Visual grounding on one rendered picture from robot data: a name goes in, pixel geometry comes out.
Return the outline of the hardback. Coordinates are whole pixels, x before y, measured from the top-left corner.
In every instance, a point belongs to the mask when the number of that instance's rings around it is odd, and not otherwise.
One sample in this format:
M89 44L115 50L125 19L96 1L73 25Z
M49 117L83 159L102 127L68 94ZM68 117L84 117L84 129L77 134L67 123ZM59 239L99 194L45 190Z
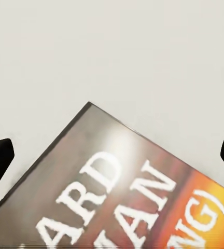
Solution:
M224 187L87 102L1 200L0 249L224 249Z

